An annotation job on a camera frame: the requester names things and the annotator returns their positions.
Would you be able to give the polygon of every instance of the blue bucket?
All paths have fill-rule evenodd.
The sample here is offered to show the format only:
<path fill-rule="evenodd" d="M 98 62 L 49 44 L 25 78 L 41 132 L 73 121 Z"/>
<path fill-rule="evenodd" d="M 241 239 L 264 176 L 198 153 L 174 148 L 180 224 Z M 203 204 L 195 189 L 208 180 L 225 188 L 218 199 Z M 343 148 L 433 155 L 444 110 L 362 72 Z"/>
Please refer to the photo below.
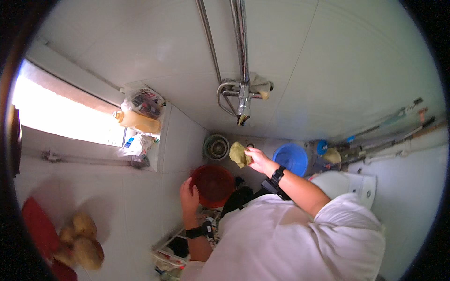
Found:
<path fill-rule="evenodd" d="M 300 177 L 305 175 L 308 168 L 306 151 L 295 143 L 287 143 L 280 146 L 275 150 L 272 160 Z"/>

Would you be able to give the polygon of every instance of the tiled floor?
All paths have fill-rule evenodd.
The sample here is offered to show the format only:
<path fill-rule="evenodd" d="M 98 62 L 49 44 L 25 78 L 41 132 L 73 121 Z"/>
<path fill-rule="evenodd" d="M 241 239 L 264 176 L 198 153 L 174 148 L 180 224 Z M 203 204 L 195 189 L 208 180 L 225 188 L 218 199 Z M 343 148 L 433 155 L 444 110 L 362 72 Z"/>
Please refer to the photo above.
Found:
<path fill-rule="evenodd" d="M 278 138 L 257 138 L 257 137 L 249 137 L 249 136 L 240 136 L 240 135 L 231 135 L 231 134 L 223 134 L 223 136 L 228 140 L 230 146 L 234 142 L 240 142 L 242 145 L 247 146 L 249 143 L 253 143 L 255 148 L 261 149 L 270 159 L 272 158 L 275 150 L 279 148 L 281 145 L 285 143 L 297 143 L 301 146 L 304 145 L 304 142 L 300 141 L 292 141 L 288 139 L 278 139 Z M 245 166 L 242 169 L 234 163 L 229 157 L 226 157 L 221 161 L 213 161 L 209 160 L 209 164 L 216 164 L 225 167 L 228 171 L 230 171 L 233 176 L 240 176 L 246 182 L 247 185 L 253 189 L 254 192 L 258 191 L 261 188 L 261 182 L 266 178 L 265 175 L 260 174 L 253 170 L 252 168 Z"/>

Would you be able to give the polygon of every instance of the red cloth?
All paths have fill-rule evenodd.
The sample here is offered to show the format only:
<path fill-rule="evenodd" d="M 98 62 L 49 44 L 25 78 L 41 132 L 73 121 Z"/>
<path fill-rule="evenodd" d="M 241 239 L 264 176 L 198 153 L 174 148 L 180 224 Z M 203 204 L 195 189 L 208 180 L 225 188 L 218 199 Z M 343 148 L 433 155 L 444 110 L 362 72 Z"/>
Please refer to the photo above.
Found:
<path fill-rule="evenodd" d="M 52 253 L 59 248 L 59 237 L 47 214 L 33 197 L 29 197 L 23 204 L 22 216 L 42 257 L 45 260 L 51 259 Z M 75 271 L 59 261 L 55 260 L 50 268 L 60 281 L 77 281 Z"/>

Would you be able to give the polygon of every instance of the green cloth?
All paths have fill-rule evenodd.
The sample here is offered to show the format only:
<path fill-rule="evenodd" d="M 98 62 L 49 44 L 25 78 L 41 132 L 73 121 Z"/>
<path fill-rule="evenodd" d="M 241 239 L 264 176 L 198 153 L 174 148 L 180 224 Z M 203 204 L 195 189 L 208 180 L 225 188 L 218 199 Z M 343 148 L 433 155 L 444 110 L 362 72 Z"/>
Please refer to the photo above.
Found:
<path fill-rule="evenodd" d="M 245 155 L 244 151 L 246 150 L 248 149 L 239 142 L 233 143 L 233 145 L 229 149 L 230 159 L 236 162 L 236 164 L 238 164 L 239 168 L 241 169 L 253 161 L 251 156 Z"/>

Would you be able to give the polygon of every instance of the bag of items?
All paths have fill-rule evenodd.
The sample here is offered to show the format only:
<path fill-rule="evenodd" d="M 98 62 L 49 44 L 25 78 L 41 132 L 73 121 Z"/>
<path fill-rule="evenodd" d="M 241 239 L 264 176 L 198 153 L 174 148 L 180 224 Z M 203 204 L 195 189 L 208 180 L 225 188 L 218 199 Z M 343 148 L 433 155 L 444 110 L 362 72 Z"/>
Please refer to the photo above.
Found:
<path fill-rule="evenodd" d="M 147 157 L 147 154 L 152 146 L 157 142 L 157 138 L 137 134 L 128 139 L 128 141 L 117 152 L 117 156 L 124 157 L 131 155 L 131 166 L 138 169 L 149 167 L 150 160 Z"/>
<path fill-rule="evenodd" d="M 155 120 L 162 117 L 162 107 L 166 105 L 166 101 L 147 85 L 127 86 L 121 92 L 125 95 L 122 111 L 134 111 Z"/>

